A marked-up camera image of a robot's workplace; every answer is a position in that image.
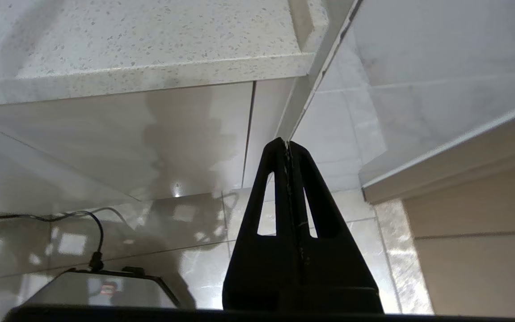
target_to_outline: countertop edge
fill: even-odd
[[[315,53],[0,80],[0,105],[307,75]]]

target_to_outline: cable connector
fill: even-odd
[[[102,263],[102,253],[100,251],[95,251],[90,258],[89,268],[90,271],[102,271],[103,267],[105,267],[104,263]]]

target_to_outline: white quartz countertop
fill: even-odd
[[[306,75],[286,0],[0,0],[0,104]]]

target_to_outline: beige wall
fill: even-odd
[[[515,169],[405,207],[436,314],[515,316]]]

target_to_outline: power cord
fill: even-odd
[[[95,251],[93,253],[93,255],[90,259],[89,268],[90,268],[90,271],[100,271],[104,267],[104,264],[102,262],[101,248],[102,248],[102,241],[104,240],[105,234],[104,234],[104,231],[102,230],[102,225],[101,225],[100,220],[98,220],[97,216],[95,216],[93,214],[93,212],[100,212],[102,210],[110,210],[111,212],[114,212],[119,218],[121,218],[123,222],[125,221],[124,218],[122,217],[122,215],[120,214],[120,212],[118,212],[116,209],[110,208],[110,207],[98,208],[96,210],[93,210],[92,212],[88,212],[86,210],[79,210],[77,212],[63,212],[62,213],[63,216],[59,216],[56,218],[45,218],[45,217],[34,216],[34,215],[29,215],[29,214],[3,214],[3,215],[0,215],[0,220],[25,218],[25,219],[38,220],[38,221],[42,221],[42,222],[56,222],[59,220],[63,220],[63,219],[72,217],[72,216],[90,216],[94,220],[94,222],[96,222],[98,225],[98,231],[100,233],[100,238],[98,240],[97,251]]]

